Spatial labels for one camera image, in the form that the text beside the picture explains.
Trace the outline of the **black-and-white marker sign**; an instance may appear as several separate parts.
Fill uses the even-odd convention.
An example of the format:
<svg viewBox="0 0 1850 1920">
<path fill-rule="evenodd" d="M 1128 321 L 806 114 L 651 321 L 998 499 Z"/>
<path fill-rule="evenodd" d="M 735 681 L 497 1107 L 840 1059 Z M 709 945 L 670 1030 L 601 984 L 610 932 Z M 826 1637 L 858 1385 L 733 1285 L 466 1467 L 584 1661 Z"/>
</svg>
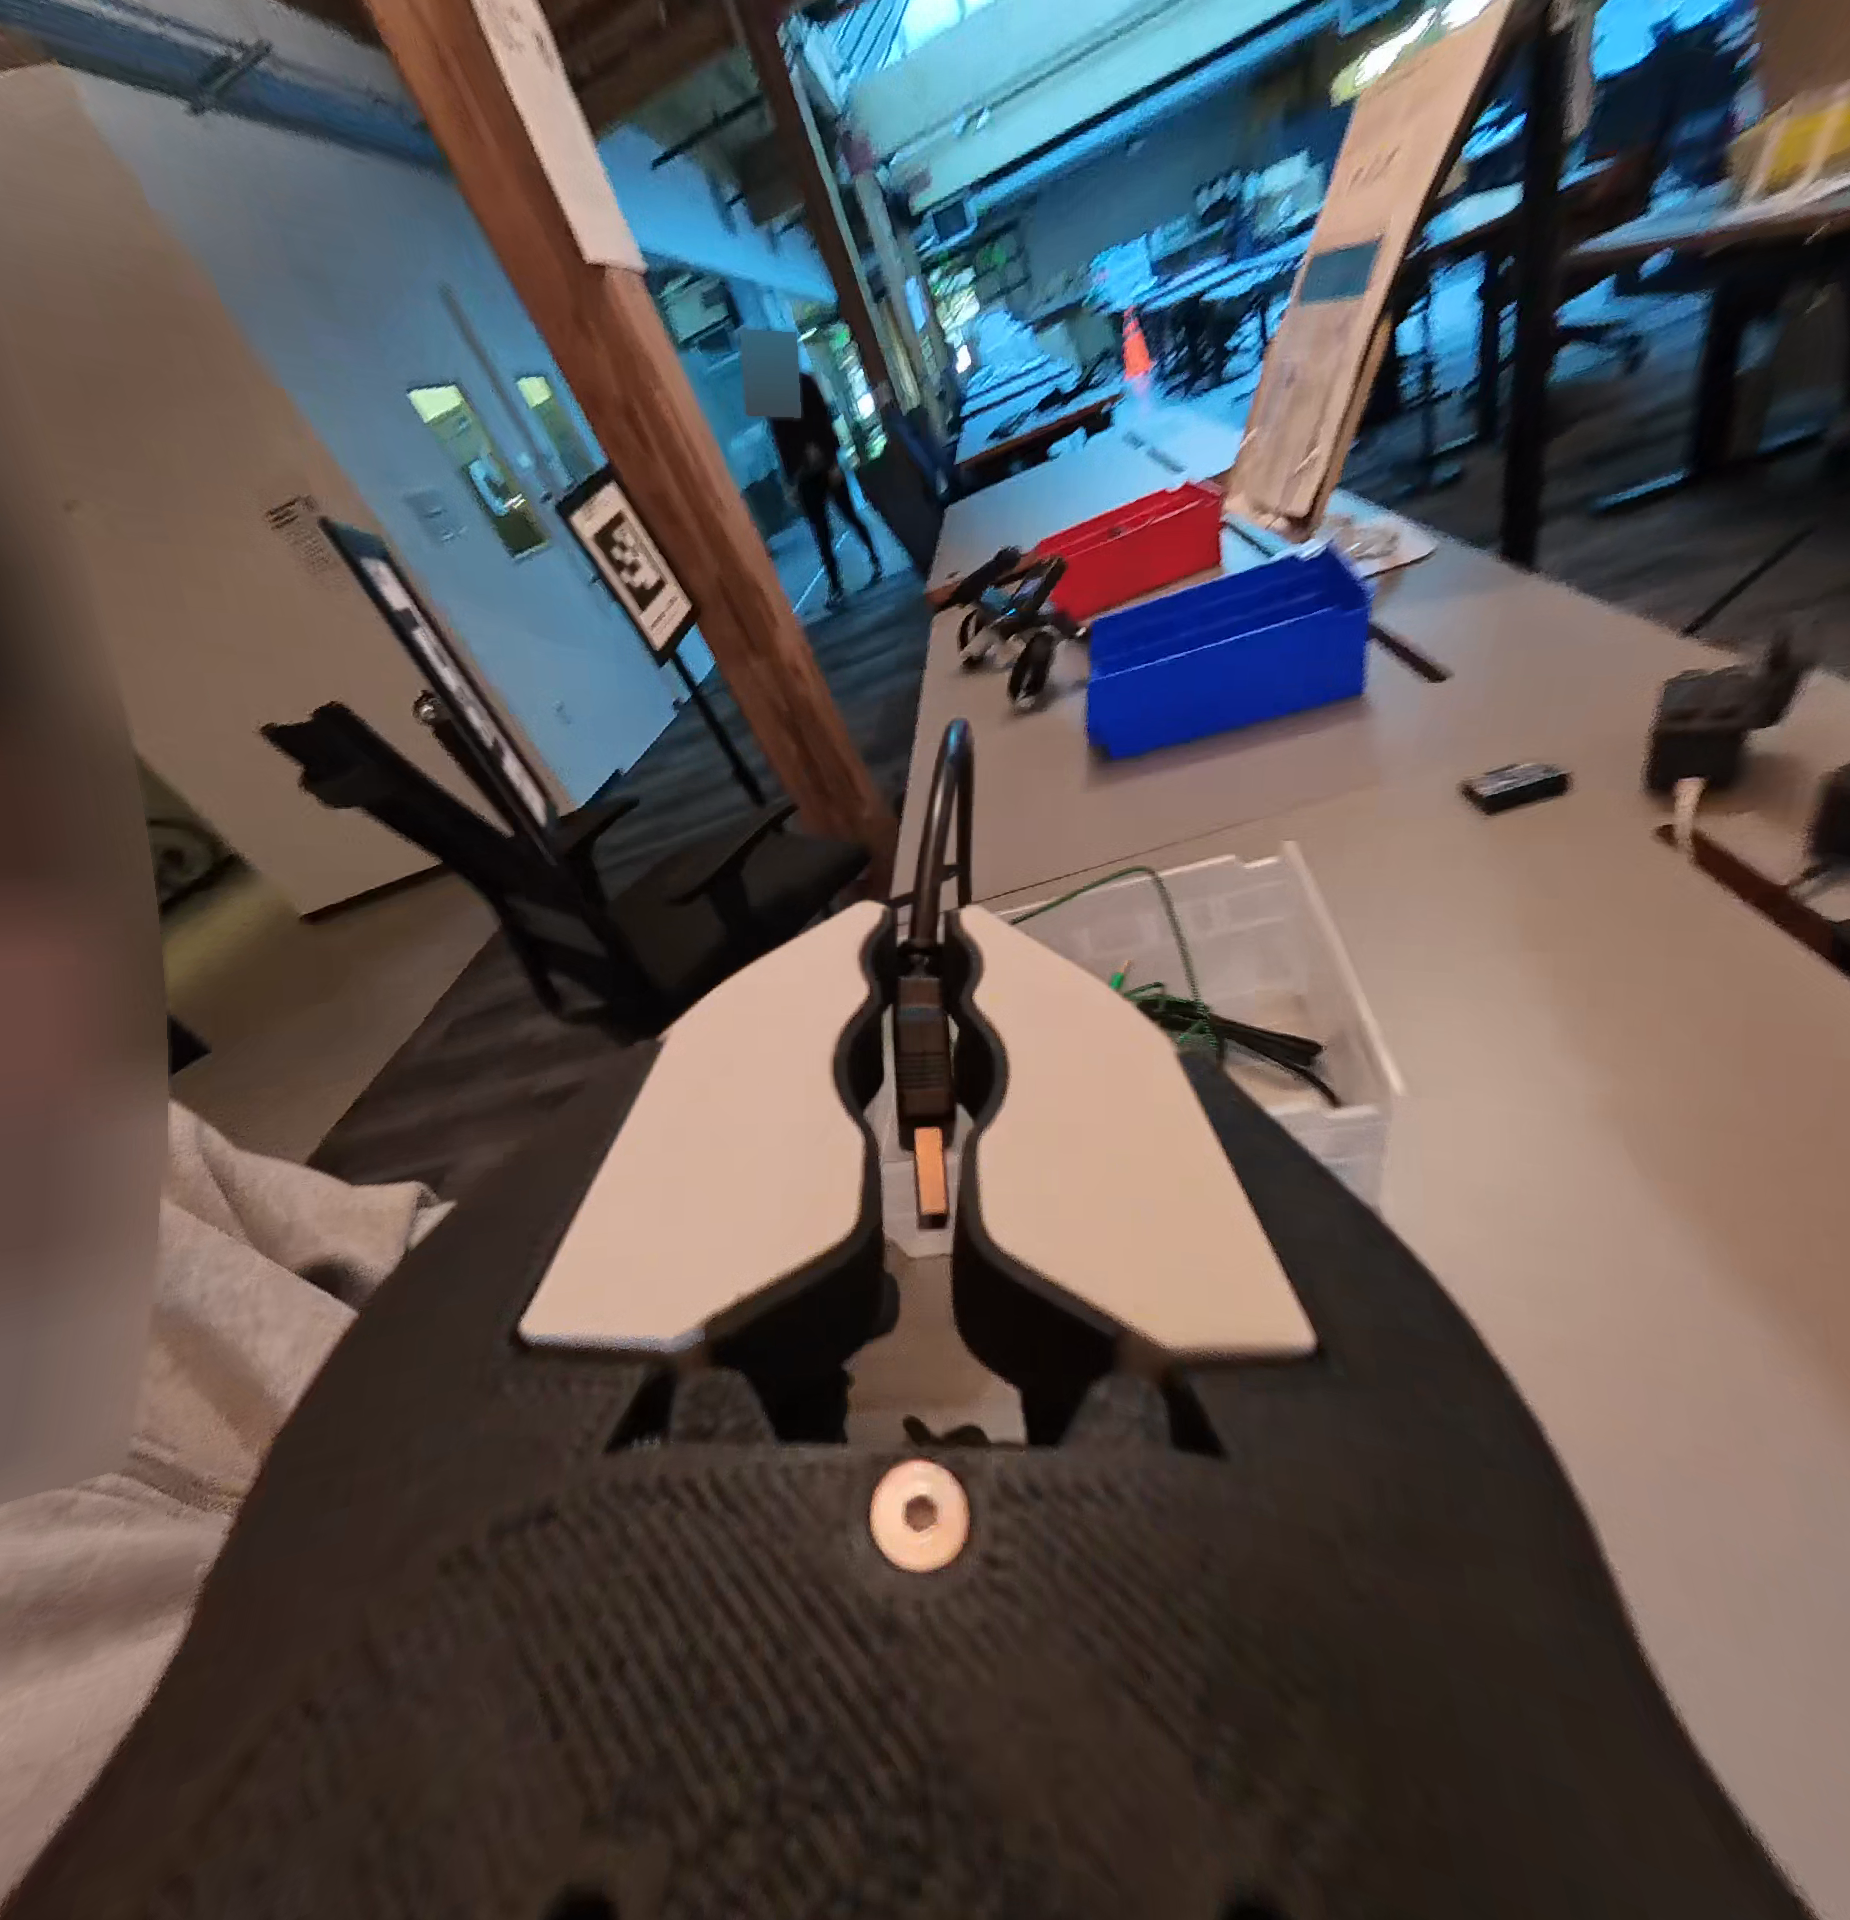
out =
<svg viewBox="0 0 1850 1920">
<path fill-rule="evenodd" d="M 651 662 L 671 666 L 684 637 L 695 629 L 695 608 L 619 471 L 604 463 L 554 503 L 554 513 Z"/>
</svg>

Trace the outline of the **white paper sheet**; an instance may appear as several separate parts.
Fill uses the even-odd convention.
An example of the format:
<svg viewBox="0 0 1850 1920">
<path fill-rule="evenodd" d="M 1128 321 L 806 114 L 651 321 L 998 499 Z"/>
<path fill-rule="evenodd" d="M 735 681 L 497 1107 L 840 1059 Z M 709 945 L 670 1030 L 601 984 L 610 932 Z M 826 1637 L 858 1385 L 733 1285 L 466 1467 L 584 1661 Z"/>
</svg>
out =
<svg viewBox="0 0 1850 1920">
<path fill-rule="evenodd" d="M 481 35 L 588 266 L 646 275 L 648 263 L 601 166 L 540 2 L 474 2 Z"/>
</svg>

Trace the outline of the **wooden post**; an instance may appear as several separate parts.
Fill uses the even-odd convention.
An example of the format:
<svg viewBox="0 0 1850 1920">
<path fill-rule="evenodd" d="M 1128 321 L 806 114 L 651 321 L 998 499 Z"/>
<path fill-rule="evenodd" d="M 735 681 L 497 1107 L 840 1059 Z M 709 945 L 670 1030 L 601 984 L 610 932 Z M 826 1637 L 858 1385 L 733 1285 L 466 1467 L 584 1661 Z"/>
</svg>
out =
<svg viewBox="0 0 1850 1920">
<path fill-rule="evenodd" d="M 722 682 L 803 822 L 871 852 L 889 888 L 896 822 L 856 752 L 655 307 L 646 275 L 572 243 L 474 2 L 373 2 L 385 55 L 543 334 L 608 463 L 690 593 Z"/>
</svg>

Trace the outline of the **yellow plastic bin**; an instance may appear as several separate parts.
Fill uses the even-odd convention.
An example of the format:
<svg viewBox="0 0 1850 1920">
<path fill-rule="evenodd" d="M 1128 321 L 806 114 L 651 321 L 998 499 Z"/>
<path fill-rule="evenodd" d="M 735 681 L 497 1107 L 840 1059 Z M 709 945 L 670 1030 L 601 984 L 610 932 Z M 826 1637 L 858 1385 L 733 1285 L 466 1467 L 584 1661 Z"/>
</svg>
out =
<svg viewBox="0 0 1850 1920">
<path fill-rule="evenodd" d="M 1740 203 L 1850 186 L 1850 81 L 1801 92 L 1743 133 L 1729 178 Z"/>
</svg>

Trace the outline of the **blue plastic bin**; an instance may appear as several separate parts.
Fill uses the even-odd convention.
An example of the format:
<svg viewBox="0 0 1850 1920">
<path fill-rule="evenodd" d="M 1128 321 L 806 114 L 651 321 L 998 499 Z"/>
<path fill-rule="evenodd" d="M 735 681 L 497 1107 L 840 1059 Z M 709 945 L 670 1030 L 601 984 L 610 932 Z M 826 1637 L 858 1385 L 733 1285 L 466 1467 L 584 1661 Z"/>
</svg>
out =
<svg viewBox="0 0 1850 1920">
<path fill-rule="evenodd" d="M 1369 588 L 1329 543 L 1102 614 L 1084 732 L 1105 760 L 1359 701 Z"/>
</svg>

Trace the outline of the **neighbouring desk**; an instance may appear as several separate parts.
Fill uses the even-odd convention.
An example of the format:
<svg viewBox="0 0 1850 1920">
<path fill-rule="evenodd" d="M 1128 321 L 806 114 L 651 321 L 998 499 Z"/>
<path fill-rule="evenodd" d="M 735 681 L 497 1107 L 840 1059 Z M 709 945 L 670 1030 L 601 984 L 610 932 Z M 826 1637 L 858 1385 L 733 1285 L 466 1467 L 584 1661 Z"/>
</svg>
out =
<svg viewBox="0 0 1850 1920">
<path fill-rule="evenodd" d="M 1735 379 L 1744 332 L 1756 320 L 1796 285 L 1850 273 L 1850 178 L 1751 204 L 1695 199 L 1597 233 L 1569 252 L 1564 263 L 1600 283 L 1661 253 L 1693 263 L 1699 285 L 1709 294 L 1683 465 L 1652 482 L 1597 497 L 1591 504 L 1595 516 L 1641 508 L 1733 470 L 1789 458 L 1816 440 L 1814 432 L 1798 432 L 1735 452 Z"/>
</svg>

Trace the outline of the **light grey desk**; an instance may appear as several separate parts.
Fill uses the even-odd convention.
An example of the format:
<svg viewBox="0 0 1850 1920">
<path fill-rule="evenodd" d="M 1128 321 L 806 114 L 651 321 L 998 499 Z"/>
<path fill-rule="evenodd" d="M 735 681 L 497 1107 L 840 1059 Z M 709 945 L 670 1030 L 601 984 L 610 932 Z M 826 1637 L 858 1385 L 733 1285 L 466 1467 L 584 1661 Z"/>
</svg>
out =
<svg viewBox="0 0 1850 1920">
<path fill-rule="evenodd" d="M 1661 839 L 1641 760 L 1704 644 L 1462 541 L 1383 583 L 1368 693 L 1130 765 L 938 613 L 912 778 L 978 753 L 978 895 L 1298 843 L 1403 1077 L 1383 1214 L 1576 1484 L 1669 1697 L 1850 1915 L 1850 979 Z M 1470 775 L 1573 791 L 1497 819 Z"/>
</svg>

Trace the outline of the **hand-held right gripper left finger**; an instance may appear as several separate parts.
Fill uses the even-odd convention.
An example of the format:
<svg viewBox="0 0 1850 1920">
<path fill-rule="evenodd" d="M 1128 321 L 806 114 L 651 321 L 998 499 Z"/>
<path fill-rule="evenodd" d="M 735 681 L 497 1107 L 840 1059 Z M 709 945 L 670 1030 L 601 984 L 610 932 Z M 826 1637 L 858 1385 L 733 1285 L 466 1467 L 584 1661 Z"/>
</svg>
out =
<svg viewBox="0 0 1850 1920">
<path fill-rule="evenodd" d="M 536 1361 L 735 1375 L 781 1445 L 848 1441 L 861 1353 L 898 1320 L 880 1152 L 891 911 L 858 903 L 671 1022 L 543 1255 Z"/>
</svg>

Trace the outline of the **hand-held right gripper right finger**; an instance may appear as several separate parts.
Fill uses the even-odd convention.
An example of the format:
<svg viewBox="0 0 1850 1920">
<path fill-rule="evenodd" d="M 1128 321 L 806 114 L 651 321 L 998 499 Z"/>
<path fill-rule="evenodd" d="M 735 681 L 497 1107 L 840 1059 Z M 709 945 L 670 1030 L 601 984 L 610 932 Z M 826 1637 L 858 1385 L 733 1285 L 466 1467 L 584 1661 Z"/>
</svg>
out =
<svg viewBox="0 0 1850 1920">
<path fill-rule="evenodd" d="M 1033 1450 L 1134 1376 L 1180 1404 L 1203 1372 L 1320 1357 L 1246 1185 L 1171 1039 L 993 911 L 945 925 L 966 1119 L 952 1311 Z"/>
</svg>

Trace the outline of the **cardboard instruction board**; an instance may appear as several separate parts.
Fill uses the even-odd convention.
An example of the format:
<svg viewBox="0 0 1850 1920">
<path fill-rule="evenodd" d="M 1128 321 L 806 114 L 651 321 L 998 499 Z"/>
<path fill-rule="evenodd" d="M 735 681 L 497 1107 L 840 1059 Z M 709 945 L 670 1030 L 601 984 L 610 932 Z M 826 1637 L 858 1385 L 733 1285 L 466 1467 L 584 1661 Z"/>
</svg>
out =
<svg viewBox="0 0 1850 1920">
<path fill-rule="evenodd" d="M 1503 69 L 1515 5 L 1435 26 L 1354 101 L 1322 213 L 1274 329 L 1226 506 L 1313 537 L 1369 400 L 1403 263 Z"/>
</svg>

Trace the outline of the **black office chair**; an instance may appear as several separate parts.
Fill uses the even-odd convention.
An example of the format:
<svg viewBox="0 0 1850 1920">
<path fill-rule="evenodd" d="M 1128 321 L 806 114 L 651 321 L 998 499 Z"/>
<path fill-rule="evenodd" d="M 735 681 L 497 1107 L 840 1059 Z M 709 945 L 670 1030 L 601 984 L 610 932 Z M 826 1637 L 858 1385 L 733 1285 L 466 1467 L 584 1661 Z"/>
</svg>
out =
<svg viewBox="0 0 1850 1920">
<path fill-rule="evenodd" d="M 336 703 L 262 735 L 310 799 L 366 814 L 466 880 L 548 1016 L 625 1041 L 655 1037 L 871 874 L 866 847 L 793 829 L 793 803 L 773 803 L 617 888 L 599 847 L 637 799 L 504 830 Z"/>
</svg>

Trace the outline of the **grey hoodie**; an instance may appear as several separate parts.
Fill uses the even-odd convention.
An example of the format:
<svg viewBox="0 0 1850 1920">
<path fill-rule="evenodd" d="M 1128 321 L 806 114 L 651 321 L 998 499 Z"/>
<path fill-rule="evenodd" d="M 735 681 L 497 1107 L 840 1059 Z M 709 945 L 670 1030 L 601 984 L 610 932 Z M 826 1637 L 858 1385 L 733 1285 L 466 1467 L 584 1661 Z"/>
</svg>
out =
<svg viewBox="0 0 1850 1920">
<path fill-rule="evenodd" d="M 0 1505 L 0 1904 L 143 1714 L 295 1404 L 449 1208 L 421 1182 L 254 1153 L 169 1103 L 121 1463 Z"/>
</svg>

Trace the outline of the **clear plastic bin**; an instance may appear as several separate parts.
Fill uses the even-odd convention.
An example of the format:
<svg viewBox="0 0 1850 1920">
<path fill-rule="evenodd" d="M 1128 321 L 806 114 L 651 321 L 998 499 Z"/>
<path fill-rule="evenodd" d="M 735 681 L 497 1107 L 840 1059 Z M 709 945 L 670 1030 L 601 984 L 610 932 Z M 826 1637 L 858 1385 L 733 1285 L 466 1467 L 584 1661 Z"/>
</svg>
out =
<svg viewBox="0 0 1850 1920">
<path fill-rule="evenodd" d="M 1403 1083 L 1298 843 L 1250 861 L 1225 854 L 1169 870 L 1128 865 L 1067 895 L 1007 908 L 1003 918 L 1150 1020 L 1180 1003 L 1324 1043 L 1322 1073 L 1344 1101 L 1340 1109 L 1239 1055 L 1213 1063 L 1350 1192 L 1373 1208 L 1381 1204 Z"/>
</svg>

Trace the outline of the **red plastic bin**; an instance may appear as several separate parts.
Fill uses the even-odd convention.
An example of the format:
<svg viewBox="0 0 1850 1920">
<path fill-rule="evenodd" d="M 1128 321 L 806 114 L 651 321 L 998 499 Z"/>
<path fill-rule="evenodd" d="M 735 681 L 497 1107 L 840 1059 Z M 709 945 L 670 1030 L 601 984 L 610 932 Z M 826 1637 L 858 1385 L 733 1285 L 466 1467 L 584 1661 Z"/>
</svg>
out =
<svg viewBox="0 0 1850 1920">
<path fill-rule="evenodd" d="M 1030 558 L 1064 564 L 1050 605 L 1079 626 L 1221 568 L 1225 499 L 1211 482 L 1152 491 L 1041 537 Z"/>
</svg>

